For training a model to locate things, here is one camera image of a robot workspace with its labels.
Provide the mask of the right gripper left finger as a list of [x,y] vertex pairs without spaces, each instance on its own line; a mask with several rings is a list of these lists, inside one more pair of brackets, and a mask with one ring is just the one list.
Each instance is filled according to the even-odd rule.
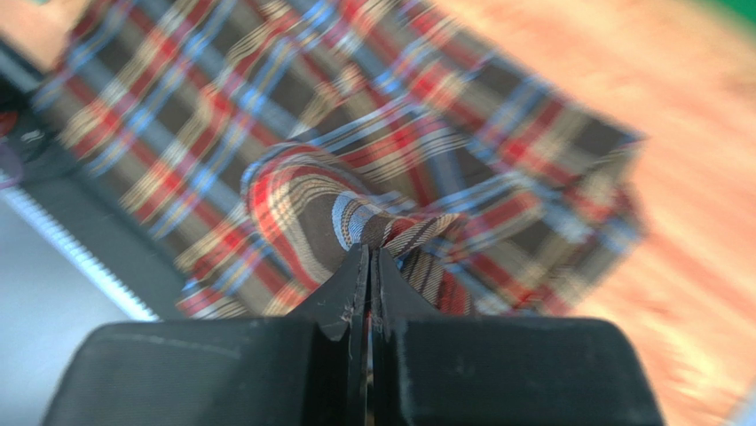
[[46,425],[362,425],[369,251],[283,317],[121,322],[82,342]]

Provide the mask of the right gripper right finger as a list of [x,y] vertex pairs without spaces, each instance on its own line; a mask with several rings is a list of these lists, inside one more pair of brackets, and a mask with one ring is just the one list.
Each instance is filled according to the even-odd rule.
[[613,323],[442,314],[372,254],[378,425],[661,425],[640,360]]

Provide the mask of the red brown plaid shirt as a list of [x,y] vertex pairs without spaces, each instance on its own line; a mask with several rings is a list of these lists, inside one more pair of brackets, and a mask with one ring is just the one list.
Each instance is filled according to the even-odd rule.
[[423,1],[94,1],[33,99],[196,318],[362,244],[440,311],[568,311],[640,235],[635,132]]

